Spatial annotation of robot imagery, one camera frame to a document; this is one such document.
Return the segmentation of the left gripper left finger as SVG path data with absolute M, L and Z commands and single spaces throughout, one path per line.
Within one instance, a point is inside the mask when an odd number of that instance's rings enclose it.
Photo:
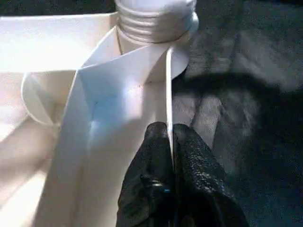
M 170 227 L 175 213 L 175 176 L 167 126 L 153 122 L 132 159 L 118 199 L 118 227 Z

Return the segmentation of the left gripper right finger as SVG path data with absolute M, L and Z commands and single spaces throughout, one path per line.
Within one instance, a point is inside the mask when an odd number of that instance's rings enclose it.
M 198 133 L 173 126 L 174 164 L 181 227 L 247 227 L 244 212 L 229 190 L 226 173 Z

